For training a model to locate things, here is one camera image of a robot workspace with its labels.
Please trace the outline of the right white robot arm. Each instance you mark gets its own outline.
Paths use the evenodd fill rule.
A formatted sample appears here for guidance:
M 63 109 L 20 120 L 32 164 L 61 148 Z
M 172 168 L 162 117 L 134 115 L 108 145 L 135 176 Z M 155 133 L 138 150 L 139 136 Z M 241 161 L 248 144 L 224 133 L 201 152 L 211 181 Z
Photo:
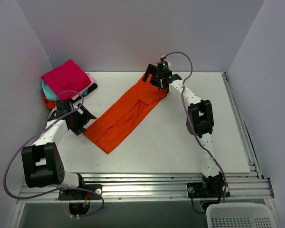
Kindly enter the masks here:
M 210 100 L 203 100 L 192 92 L 178 75 L 169 69 L 168 61 L 156 65 L 149 64 L 143 76 L 144 82 L 149 82 L 158 89 L 167 89 L 174 95 L 179 95 L 186 113 L 186 126 L 201 148 L 200 161 L 202 173 L 201 190 L 207 196 L 218 191 L 228 191 L 227 181 L 221 165 L 214 156 L 213 127 L 214 117 Z

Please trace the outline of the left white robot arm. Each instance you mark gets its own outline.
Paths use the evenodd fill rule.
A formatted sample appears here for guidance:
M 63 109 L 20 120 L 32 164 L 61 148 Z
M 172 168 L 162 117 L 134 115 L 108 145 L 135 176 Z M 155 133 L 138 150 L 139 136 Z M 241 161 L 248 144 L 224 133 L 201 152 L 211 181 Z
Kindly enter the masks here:
M 66 187 L 75 199 L 83 198 L 86 186 L 82 176 L 65 170 L 57 147 L 68 131 L 81 135 L 86 131 L 84 126 L 95 119 L 81 103 L 75 109 L 70 101 L 59 100 L 47 121 L 46 131 L 31 146 L 21 150 L 27 186 Z

